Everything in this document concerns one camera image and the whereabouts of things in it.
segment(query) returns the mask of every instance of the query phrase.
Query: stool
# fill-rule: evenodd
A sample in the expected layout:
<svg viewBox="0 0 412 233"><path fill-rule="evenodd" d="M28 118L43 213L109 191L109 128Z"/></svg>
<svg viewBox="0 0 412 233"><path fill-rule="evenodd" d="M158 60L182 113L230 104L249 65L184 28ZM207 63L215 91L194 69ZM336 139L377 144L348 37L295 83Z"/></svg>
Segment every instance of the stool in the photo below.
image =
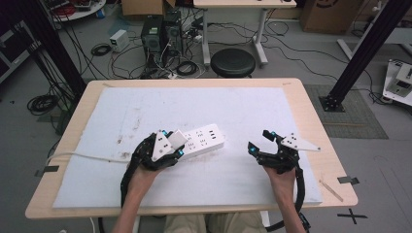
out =
<svg viewBox="0 0 412 233"><path fill-rule="evenodd" d="M224 78L250 77L256 67L255 59L240 49L224 49L216 52L210 61L212 70Z"/></svg>

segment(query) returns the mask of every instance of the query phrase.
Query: power strip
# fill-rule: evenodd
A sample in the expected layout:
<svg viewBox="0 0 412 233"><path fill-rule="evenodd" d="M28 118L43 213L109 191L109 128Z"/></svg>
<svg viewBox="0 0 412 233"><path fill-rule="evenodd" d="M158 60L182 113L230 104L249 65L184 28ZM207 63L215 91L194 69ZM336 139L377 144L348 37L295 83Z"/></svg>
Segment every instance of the power strip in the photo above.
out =
<svg viewBox="0 0 412 233"><path fill-rule="evenodd" d="M183 133L188 140L182 159L188 159L223 147L224 137L216 124L209 124Z"/></svg>

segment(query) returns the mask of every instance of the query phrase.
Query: khaki pants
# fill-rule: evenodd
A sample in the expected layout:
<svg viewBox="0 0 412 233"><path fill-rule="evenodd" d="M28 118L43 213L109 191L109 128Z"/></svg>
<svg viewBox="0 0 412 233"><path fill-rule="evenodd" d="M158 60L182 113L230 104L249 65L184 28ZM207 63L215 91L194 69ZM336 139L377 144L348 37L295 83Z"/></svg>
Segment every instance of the khaki pants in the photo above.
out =
<svg viewBox="0 0 412 233"><path fill-rule="evenodd" d="M164 232L267 233L260 212L167 216Z"/></svg>

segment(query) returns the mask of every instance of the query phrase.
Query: floor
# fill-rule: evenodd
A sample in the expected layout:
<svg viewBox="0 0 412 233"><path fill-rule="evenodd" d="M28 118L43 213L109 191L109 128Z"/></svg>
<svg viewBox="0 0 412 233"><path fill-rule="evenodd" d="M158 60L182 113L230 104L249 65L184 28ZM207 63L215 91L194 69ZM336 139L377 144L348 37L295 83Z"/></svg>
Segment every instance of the floor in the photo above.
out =
<svg viewBox="0 0 412 233"><path fill-rule="evenodd" d="M90 57L90 49L99 43L108 43L108 38L119 29L129 33L140 34L142 22L124 20L117 12L108 14L103 19L87 17L66 23L73 26L74 31L86 55ZM358 40L350 33L344 36L305 33L301 31L298 21L287 20L272 24L278 33L289 31L278 37L290 48L287 49L279 41L269 38L264 45L269 65L253 72L253 78L296 77L306 84L334 84L345 69L346 64L328 55L296 50L319 50L336 58L347 61L343 51L338 47L336 39L344 38L353 47ZM221 26L209 29L211 40L223 43L242 43L245 38L233 30ZM249 31L239 32L252 35ZM79 66L79 59L73 44L64 30L59 30L61 40ZM238 46L254 52L250 44ZM223 45L212 45L211 53L226 48ZM193 61L201 62L200 46L192 48ZM327 77L311 73L301 61L286 59L298 58L314 72L334 76ZM107 78L110 55L94 57L93 64ZM384 45L375 55L366 70L371 79L363 73L356 83L357 87L382 91L387 62L389 59L400 59L411 63L412 57L398 45ZM119 57L117 66L129 71L144 64L145 55L142 48L137 48ZM105 79L89 70L83 74L85 80ZM216 74L206 71L199 78L215 78ZM49 122L39 122L37 116L27 111L27 102L38 95L47 93L49 84L33 60L26 60L0 85L0 122L1 122L1 169L0 169L0 231L1 232L92 232L88 218L31 220L24 215L25 209L40 181L35 176L37 170L43 169L51 147L59 136ZM361 92L365 102L379 120L389 136L388 140L362 140L331 138L331 142L345 168L347 174L358 178L360 183L354 185L359 203L349 208L306 209L302 212L312 225L313 232L412 232L412 116L396 106L373 104L367 91ZM351 218L338 214L367 216L367 218ZM279 213L270 213L271 222L280 219ZM104 218L106 231L110 231L115 222L114 217ZM140 232L161 232L164 218L144 216Z"/></svg>

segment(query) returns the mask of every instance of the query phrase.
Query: black round stool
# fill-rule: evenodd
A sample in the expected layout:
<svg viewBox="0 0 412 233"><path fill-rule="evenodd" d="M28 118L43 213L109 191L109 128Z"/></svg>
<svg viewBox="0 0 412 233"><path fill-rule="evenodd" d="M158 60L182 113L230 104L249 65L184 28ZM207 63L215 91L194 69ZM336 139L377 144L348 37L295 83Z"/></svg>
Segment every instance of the black round stool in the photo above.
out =
<svg viewBox="0 0 412 233"><path fill-rule="evenodd" d="M240 49L224 49L216 52L210 61L212 70L224 78L250 77L256 67L254 57Z"/></svg>

